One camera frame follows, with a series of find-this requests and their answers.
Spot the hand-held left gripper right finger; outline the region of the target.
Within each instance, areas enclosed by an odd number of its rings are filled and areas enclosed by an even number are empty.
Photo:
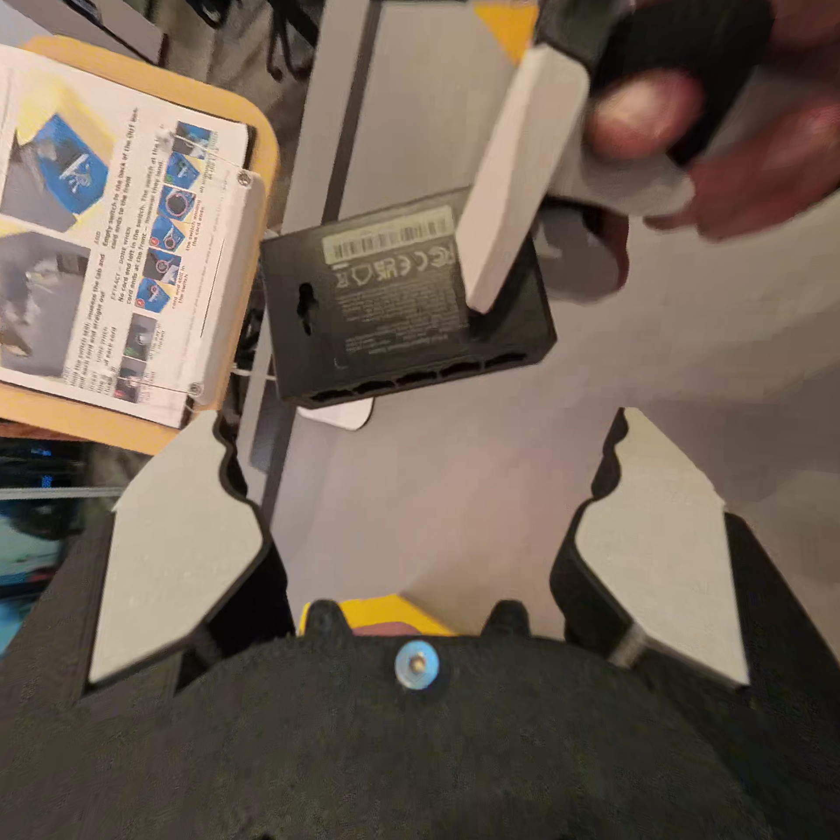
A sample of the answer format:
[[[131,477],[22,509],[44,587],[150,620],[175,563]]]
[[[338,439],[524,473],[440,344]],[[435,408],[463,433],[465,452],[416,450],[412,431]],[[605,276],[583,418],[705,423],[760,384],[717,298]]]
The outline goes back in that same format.
[[[564,640],[620,668],[657,654],[727,688],[750,682],[725,504],[636,408],[612,421],[549,587]]]

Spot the printed instruction sheet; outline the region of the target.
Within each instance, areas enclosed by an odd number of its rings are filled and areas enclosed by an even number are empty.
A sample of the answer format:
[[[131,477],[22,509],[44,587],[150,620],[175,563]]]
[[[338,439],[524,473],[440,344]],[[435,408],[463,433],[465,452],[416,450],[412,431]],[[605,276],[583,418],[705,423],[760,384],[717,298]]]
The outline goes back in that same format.
[[[180,428],[254,131],[2,46],[2,383]]]

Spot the black network switch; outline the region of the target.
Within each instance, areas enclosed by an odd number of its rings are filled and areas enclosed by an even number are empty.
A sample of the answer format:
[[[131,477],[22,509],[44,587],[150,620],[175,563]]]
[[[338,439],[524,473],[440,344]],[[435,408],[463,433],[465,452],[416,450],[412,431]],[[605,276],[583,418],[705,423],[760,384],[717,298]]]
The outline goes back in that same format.
[[[467,306],[455,229],[468,193],[262,244],[281,400],[314,411],[543,360],[557,332],[530,237],[489,312]]]

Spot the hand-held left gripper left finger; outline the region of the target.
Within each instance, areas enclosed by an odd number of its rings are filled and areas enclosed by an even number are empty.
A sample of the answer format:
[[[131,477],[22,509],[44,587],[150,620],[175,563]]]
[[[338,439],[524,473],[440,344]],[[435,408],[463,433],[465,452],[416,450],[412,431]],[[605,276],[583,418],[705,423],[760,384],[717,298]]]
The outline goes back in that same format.
[[[113,508],[88,683],[104,687],[174,653],[223,658],[210,622],[266,557],[258,508],[229,478],[235,446],[200,412]]]

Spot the light wooden board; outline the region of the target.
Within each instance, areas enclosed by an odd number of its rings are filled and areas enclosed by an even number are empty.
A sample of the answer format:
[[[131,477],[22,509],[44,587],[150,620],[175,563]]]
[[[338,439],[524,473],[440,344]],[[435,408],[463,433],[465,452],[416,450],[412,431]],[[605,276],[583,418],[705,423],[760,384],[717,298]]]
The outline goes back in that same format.
[[[13,47],[12,51],[22,56],[42,56],[142,93],[151,94],[155,84],[164,84],[170,90],[165,97],[167,101],[216,118],[244,123],[253,130],[246,167],[251,183],[245,189],[244,233],[234,248],[233,278],[224,294],[221,323],[211,330],[211,359],[201,379],[203,392],[195,398],[194,413],[220,409],[234,366],[238,336],[257,272],[259,244],[266,230],[271,190],[279,169],[279,146],[267,118],[253,103],[230,91],[74,38],[37,36],[20,48]],[[108,408],[5,382],[1,384],[1,416],[13,423],[147,455],[157,455],[179,433],[175,428]]]

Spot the person's right hand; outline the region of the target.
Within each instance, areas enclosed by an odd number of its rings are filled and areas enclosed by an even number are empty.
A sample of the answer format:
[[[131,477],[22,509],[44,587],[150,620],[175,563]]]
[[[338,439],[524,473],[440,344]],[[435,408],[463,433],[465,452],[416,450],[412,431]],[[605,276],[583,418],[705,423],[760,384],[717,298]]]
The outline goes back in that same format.
[[[803,214],[838,189],[838,1],[772,2],[767,58],[814,80],[816,94],[758,132],[689,169],[692,201],[677,213],[647,217],[656,230],[693,228],[710,241],[752,235]],[[680,70],[621,80],[591,106],[586,138],[595,154],[632,161],[664,153],[700,116],[704,95]]]

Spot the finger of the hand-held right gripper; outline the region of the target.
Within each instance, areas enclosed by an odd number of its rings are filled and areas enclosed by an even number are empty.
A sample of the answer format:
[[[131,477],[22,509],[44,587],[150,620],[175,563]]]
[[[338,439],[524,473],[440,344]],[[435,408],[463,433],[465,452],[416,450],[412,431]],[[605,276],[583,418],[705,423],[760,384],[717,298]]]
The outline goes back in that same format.
[[[576,59],[529,47],[511,80],[455,231],[467,306],[487,314],[561,157],[578,140],[590,77]]]
[[[625,216],[576,203],[543,203],[534,247],[549,298],[595,303],[620,291],[628,277]]]

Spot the yellow plastic bin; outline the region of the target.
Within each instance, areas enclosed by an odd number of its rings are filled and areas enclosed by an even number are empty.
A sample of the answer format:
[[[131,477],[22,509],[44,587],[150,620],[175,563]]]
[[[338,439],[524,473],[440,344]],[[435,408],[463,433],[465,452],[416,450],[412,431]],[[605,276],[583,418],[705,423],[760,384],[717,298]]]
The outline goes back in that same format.
[[[340,609],[344,621],[354,636],[453,637],[457,635],[454,629],[401,595],[390,594],[329,603]]]
[[[488,1],[471,4],[474,13],[514,66],[531,45],[539,15],[537,1]]]

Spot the white flat plate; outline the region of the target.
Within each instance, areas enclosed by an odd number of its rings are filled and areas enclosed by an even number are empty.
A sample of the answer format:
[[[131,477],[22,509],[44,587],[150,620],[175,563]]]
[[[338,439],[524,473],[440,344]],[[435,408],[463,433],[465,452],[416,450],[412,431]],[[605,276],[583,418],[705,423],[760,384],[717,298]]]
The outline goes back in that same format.
[[[346,432],[362,429],[371,419],[375,400],[366,398],[318,409],[299,407],[297,414],[314,423],[327,425]]]

